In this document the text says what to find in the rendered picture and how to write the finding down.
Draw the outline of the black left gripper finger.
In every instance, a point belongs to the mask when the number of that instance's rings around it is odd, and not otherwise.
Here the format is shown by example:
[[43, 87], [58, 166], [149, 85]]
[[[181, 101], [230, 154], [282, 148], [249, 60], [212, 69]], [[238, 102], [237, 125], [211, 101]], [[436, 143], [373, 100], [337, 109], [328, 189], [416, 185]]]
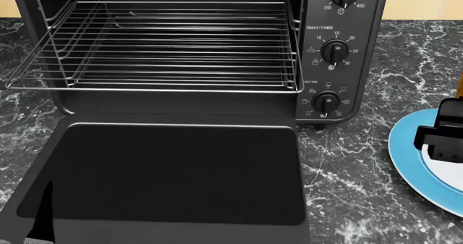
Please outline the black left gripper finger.
[[31, 231], [27, 234], [26, 242], [54, 242], [53, 218], [53, 183], [48, 182], [41, 198], [41, 204], [35, 217]]

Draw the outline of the blue plate with white centre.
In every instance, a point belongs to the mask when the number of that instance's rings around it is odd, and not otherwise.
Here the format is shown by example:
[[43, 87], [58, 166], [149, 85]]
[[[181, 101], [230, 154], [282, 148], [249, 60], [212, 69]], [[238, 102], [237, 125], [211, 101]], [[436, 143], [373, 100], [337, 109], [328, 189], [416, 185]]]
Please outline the blue plate with white centre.
[[463, 217], [463, 191], [438, 179], [425, 165], [421, 150], [413, 145], [418, 126], [432, 126], [438, 110], [424, 109], [402, 117], [391, 128], [388, 152], [405, 182], [439, 208]]

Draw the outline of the black toaster oven body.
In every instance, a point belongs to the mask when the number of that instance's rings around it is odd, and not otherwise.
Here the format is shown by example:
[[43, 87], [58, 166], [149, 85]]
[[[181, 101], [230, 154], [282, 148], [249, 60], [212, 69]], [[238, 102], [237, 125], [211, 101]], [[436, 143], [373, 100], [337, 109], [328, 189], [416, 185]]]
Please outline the black toaster oven body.
[[[15, 0], [35, 47], [45, 30], [35, 0]], [[199, 93], [134, 91], [50, 91], [65, 114], [136, 113], [283, 116], [300, 124], [324, 126], [351, 119], [359, 111], [386, 0], [356, 0], [346, 9], [331, 0], [303, 0], [300, 30], [292, 26], [289, 0], [100, 0], [128, 2], [284, 2], [289, 7], [290, 28], [298, 46], [304, 88], [299, 93]], [[349, 53], [336, 66], [323, 60], [326, 41], [347, 42]], [[312, 99], [321, 91], [333, 91], [340, 99], [336, 111], [323, 115]]]

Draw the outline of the black function knob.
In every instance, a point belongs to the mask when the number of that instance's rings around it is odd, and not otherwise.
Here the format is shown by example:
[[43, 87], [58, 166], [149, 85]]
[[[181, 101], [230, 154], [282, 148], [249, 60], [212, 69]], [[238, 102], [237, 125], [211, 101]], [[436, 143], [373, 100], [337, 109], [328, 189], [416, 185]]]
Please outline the black function knob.
[[333, 91], [321, 91], [316, 93], [312, 99], [312, 106], [315, 111], [323, 115], [328, 115], [338, 109], [340, 99]]

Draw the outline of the black timer knob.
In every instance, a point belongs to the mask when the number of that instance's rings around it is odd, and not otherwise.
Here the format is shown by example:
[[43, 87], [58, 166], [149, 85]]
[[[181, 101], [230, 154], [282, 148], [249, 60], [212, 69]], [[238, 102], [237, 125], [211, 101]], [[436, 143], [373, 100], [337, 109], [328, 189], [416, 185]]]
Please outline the black timer knob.
[[320, 54], [324, 61], [336, 66], [346, 59], [349, 48], [346, 41], [341, 39], [331, 39], [326, 41], [320, 48]]

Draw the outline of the black oven door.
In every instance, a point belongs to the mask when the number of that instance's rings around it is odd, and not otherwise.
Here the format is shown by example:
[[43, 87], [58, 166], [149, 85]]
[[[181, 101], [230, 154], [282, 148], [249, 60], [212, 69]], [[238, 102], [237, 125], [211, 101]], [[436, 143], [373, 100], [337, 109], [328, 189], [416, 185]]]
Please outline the black oven door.
[[[26, 242], [53, 183], [54, 242]], [[295, 122], [63, 118], [0, 211], [0, 243], [310, 244]]]

